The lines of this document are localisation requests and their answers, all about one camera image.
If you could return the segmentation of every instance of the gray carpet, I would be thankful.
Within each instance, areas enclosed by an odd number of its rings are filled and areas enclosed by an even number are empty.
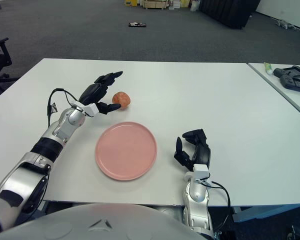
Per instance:
[[[9,37],[13,61],[4,71],[13,76],[42,58],[300,64],[300,31],[258,13],[239,30],[187,8],[146,10],[122,0],[0,3],[0,38]]]

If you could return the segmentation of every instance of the box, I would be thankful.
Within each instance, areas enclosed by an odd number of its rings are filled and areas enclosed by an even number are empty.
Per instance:
[[[166,8],[166,2],[165,1],[157,1],[156,4],[155,4],[155,8],[165,9]]]
[[[189,3],[190,3],[190,0],[181,0],[180,7],[181,8],[188,8],[189,7]]]
[[[156,1],[144,1],[143,7],[144,8],[155,9],[156,8]]]
[[[125,5],[136,7],[137,6],[137,0],[125,0]]]
[[[173,7],[174,7],[175,9],[179,9],[180,6],[181,6],[180,1],[177,1],[177,0],[174,0],[174,1],[173,1]]]

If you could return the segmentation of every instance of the wire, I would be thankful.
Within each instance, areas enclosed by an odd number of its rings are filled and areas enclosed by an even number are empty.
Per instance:
[[[48,117],[48,127],[50,127],[50,119],[51,119],[51,114],[52,114],[52,112],[51,112],[51,110],[52,110],[52,106],[51,106],[51,98],[52,98],[52,96],[53,96],[53,94],[54,93],[56,93],[56,92],[64,92],[64,94],[65,94],[65,98],[66,98],[66,100],[67,100],[67,102],[69,103],[69,105],[71,106],[71,104],[70,104],[70,102],[69,102],[69,99],[68,99],[68,95],[67,94],[69,94],[75,101],[77,101],[77,99],[70,93],[70,92],[68,92],[67,90],[64,90],[63,88],[55,88],[52,92],[51,92],[51,94],[50,94],[50,96],[49,96],[49,99],[48,99],[48,104],[47,104],[47,117]]]
[[[208,178],[210,178],[210,176],[211,176],[211,174],[210,174],[210,172],[209,172],[209,176],[204,177],[204,178],[200,178],[200,180],[201,180],[201,181],[207,180]]]
[[[214,229],[214,232],[217,232],[217,231],[219,231],[219,229],[221,229],[221,228],[225,225],[225,223],[226,223],[228,217],[231,215],[231,201],[230,201],[229,193],[228,193],[227,189],[226,189],[224,186],[222,186],[220,183],[217,183],[217,182],[215,182],[215,181],[211,181],[211,182],[212,182],[213,184],[215,184],[215,185],[218,185],[218,186],[209,186],[209,185],[205,185],[204,183],[201,183],[201,184],[202,184],[203,186],[206,186],[207,188],[212,188],[212,189],[222,189],[222,190],[225,191],[226,197],[227,197],[227,208],[228,208],[228,213],[227,213],[226,216],[224,217],[223,221],[222,221],[216,228],[213,228],[213,229]]]
[[[87,115],[90,118],[93,118],[92,116],[90,116],[88,113],[84,112],[85,115]]]
[[[33,210],[33,212],[22,223],[20,223],[19,225],[24,224],[25,222],[27,222],[34,215],[34,213],[38,210],[40,204],[42,203],[42,201],[44,199],[44,196],[46,194],[47,188],[48,188],[49,176],[50,175],[48,174],[47,179],[46,179],[46,185],[45,185],[45,188],[44,188],[44,192],[42,194],[42,197],[41,197],[41,200],[40,200],[39,204],[36,206],[36,208]]]

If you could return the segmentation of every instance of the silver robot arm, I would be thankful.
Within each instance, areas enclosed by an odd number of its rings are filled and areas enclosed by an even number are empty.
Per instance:
[[[211,217],[208,211],[209,192],[207,184],[209,170],[205,164],[194,164],[193,172],[188,171],[184,180],[187,182],[182,193],[184,201],[183,222],[191,230],[203,235],[207,239],[214,237]]]
[[[31,213],[37,208],[55,160],[85,118],[84,110],[78,106],[64,110],[59,120],[45,131],[32,150],[2,180],[0,232],[11,228],[21,212]]]
[[[121,74],[122,72],[109,73],[90,85],[79,101],[71,102],[71,107],[62,112],[59,120],[48,127],[31,151],[2,180],[0,232],[13,227],[20,213],[36,210],[43,198],[55,160],[75,130],[85,122],[86,116],[93,117],[98,112],[107,114],[121,107],[120,104],[107,105],[99,102],[108,86]]]

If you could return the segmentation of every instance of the robotic hand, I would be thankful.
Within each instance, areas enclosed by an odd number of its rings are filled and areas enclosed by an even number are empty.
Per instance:
[[[189,170],[184,176],[186,186],[182,193],[183,222],[205,238],[213,239],[214,231],[208,212],[209,192],[206,187],[211,184],[208,182],[211,150],[206,143],[207,137],[202,129],[188,131],[182,137],[195,145],[195,151],[190,160],[189,155],[182,150],[180,137],[176,140],[174,158]]]
[[[86,119],[100,112],[107,114],[119,109],[120,104],[99,102],[107,93],[108,86],[123,72],[100,76],[81,95],[72,101],[58,121],[52,123],[30,152],[0,183],[0,232],[11,228],[20,213],[31,213],[37,209],[45,193],[49,173],[66,143]],[[48,117],[52,106],[48,104]]]

